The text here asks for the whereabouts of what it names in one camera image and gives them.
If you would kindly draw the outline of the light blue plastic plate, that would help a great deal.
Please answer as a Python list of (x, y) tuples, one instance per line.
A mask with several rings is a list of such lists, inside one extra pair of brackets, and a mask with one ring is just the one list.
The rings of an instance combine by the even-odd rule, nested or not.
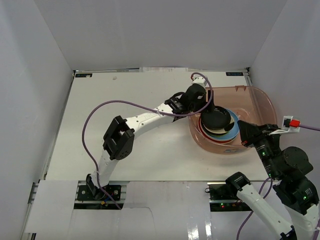
[(231, 123), (224, 129), (220, 129), (220, 130), (209, 130), (207, 129), (204, 125), (203, 130), (208, 134), (208, 133), (214, 133), (214, 134), (224, 134), (224, 133), (231, 133), (232, 137), (234, 137), (236, 134), (239, 134), (239, 127), (237, 125), (237, 122), (239, 120), (239, 118), (235, 115), (234, 112), (232, 112), (231, 110), (227, 109), (228, 112), (230, 113), (231, 116)]

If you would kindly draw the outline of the red teal floral plate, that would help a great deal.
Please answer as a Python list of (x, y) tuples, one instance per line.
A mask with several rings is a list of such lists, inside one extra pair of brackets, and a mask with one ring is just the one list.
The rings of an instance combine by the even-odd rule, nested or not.
[(221, 139), (221, 137), (213, 137), (213, 136), (207, 134), (204, 131), (203, 124), (202, 124), (202, 121), (200, 118), (198, 118), (197, 125), (198, 125), (199, 132), (202, 134), (202, 136), (205, 139), (207, 139), (213, 143), (216, 143), (216, 144), (223, 144), (223, 145), (229, 144), (229, 143), (233, 142), (236, 139), (236, 137), (238, 136), (238, 134), (236, 134), (234, 137), (232, 137), (230, 139), (223, 140), (223, 139)]

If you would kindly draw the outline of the lime green plate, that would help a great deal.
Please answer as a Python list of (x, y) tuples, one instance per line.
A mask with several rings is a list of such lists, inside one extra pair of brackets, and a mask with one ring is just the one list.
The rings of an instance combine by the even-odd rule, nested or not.
[(232, 134), (230, 132), (226, 132), (224, 134), (214, 134), (212, 132), (206, 134), (209, 138), (217, 139), (221, 141), (226, 141), (232, 138)]

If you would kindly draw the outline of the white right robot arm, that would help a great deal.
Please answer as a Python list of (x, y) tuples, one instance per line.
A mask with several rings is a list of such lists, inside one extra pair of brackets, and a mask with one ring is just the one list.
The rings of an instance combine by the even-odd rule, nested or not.
[(317, 240), (320, 236), (320, 198), (316, 186), (307, 178), (314, 168), (302, 149), (280, 148), (280, 136), (298, 133), (302, 127), (293, 116), (283, 118), (282, 127), (276, 124), (256, 125), (237, 122), (241, 143), (255, 148), (268, 177), (276, 181), (272, 188), (290, 215), (283, 219), (255, 190), (250, 180), (236, 172), (225, 180), (226, 195), (240, 199), (274, 234), (276, 240)]

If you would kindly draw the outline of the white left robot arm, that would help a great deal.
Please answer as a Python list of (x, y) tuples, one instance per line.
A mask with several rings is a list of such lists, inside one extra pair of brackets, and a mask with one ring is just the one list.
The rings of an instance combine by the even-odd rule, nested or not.
[(213, 93), (212, 88), (206, 90), (202, 84), (194, 83), (185, 92), (174, 94), (158, 107), (147, 108), (145, 113), (113, 118), (103, 136), (100, 160), (94, 161), (95, 171), (86, 177), (90, 196), (101, 200), (109, 195), (106, 186), (111, 175), (116, 165), (132, 152), (135, 139), (161, 125), (203, 112), (212, 103)]

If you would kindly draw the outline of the pink transparent plastic bin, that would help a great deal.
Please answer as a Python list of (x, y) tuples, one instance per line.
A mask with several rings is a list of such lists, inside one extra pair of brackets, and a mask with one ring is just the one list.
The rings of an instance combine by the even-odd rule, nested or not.
[[(235, 113), (238, 120), (251, 124), (277, 124), (275, 108), (265, 92), (252, 86), (214, 87), (214, 104)], [(200, 114), (189, 117), (189, 130), (193, 140), (202, 149), (223, 155), (242, 153), (248, 150), (241, 143), (240, 132), (231, 143), (214, 143), (200, 133), (198, 118)]]

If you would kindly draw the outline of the right black corner label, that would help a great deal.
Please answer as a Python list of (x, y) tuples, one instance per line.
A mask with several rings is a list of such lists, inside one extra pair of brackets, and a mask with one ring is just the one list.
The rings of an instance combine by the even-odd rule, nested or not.
[(226, 74), (226, 76), (229, 76), (229, 77), (240, 77), (240, 76), (244, 76), (244, 73), (243, 73), (243, 72), (226, 72), (225, 74)]

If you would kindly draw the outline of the black corner label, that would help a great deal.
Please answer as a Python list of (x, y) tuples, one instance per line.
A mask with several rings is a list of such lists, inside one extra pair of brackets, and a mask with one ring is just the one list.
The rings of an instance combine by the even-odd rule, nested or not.
[(226, 72), (225, 74), (226, 74), (226, 76), (229, 76), (229, 77), (240, 77), (240, 76), (244, 76), (244, 73), (243, 73), (243, 72)]
[(92, 73), (77, 73), (75, 78), (91, 78), (93, 76)]

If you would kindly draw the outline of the white papers at back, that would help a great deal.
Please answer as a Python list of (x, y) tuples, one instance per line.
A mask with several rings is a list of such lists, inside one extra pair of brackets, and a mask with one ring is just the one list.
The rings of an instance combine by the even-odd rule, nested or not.
[(139, 71), (141, 73), (149, 73), (149, 72), (169, 73), (169, 72), (188, 72), (189, 69), (187, 67), (140, 67)]

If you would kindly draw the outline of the left black corner label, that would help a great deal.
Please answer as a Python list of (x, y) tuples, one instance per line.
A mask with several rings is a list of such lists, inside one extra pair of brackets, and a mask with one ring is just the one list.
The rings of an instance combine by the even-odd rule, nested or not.
[(93, 76), (92, 73), (77, 73), (75, 78), (91, 78)]

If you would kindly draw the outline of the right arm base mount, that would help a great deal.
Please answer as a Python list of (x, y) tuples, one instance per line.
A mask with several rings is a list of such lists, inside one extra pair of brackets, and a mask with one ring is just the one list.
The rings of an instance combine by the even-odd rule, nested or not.
[(226, 184), (209, 184), (204, 189), (209, 195), (211, 212), (241, 212), (244, 211), (242, 201), (232, 195)]

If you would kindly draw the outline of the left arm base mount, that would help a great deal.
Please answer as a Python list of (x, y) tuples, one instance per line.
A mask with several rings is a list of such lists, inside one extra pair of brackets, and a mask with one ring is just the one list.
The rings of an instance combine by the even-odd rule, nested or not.
[(103, 191), (89, 181), (80, 181), (74, 201), (75, 210), (121, 210), (126, 197), (126, 186), (112, 183), (103, 188)]

